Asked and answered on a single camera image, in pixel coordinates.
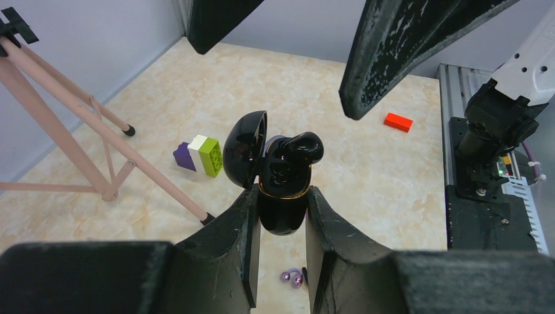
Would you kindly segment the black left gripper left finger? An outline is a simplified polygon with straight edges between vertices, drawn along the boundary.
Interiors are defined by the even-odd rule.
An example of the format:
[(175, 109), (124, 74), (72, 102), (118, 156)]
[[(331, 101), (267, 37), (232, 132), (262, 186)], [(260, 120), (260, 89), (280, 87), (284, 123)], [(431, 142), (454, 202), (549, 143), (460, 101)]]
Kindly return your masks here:
[(1, 255), (2, 313), (249, 313), (259, 189), (179, 243), (21, 243)]

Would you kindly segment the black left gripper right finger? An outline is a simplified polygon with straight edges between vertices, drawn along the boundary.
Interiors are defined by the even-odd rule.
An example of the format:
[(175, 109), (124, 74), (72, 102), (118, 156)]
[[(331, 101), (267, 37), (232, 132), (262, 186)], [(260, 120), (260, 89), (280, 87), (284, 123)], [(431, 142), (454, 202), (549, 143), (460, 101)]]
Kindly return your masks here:
[(306, 216), (312, 313), (553, 313), (554, 260), (511, 251), (394, 251), (313, 186)]

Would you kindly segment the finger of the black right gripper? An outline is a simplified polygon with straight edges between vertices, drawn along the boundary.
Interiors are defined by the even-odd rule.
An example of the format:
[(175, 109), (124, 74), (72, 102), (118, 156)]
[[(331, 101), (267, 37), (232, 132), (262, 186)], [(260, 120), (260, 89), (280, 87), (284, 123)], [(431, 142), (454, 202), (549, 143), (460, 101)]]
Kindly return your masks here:
[(193, 0), (187, 4), (185, 37), (201, 55), (245, 20), (262, 0)]
[(344, 114), (360, 120), (415, 67), (514, 1), (366, 1), (339, 96)]

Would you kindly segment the black earbud charging case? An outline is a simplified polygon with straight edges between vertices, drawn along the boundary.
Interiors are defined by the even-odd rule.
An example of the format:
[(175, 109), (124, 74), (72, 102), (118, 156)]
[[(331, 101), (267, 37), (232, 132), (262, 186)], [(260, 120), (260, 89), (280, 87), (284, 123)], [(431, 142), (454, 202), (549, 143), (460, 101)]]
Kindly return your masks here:
[(279, 144), (290, 137), (267, 138), (267, 112), (241, 117), (223, 149), (226, 176), (244, 189), (258, 186), (257, 209), (264, 228), (274, 235), (296, 232), (308, 207), (312, 165), (290, 163), (277, 155)]

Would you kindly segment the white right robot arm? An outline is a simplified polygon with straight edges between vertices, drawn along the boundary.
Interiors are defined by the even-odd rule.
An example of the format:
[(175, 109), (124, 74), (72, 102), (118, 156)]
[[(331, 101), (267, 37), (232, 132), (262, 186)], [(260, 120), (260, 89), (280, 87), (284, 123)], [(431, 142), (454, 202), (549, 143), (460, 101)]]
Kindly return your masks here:
[[(360, 120), (413, 68), (501, 11), (511, 1), (366, 1), (339, 96), (344, 114)], [(206, 54), (241, 24), (258, 1), (187, 1), (185, 36)], [(554, 96), (554, 11), (497, 68), (465, 109), (468, 132), (456, 155), (463, 167), (494, 163), (538, 128)]]

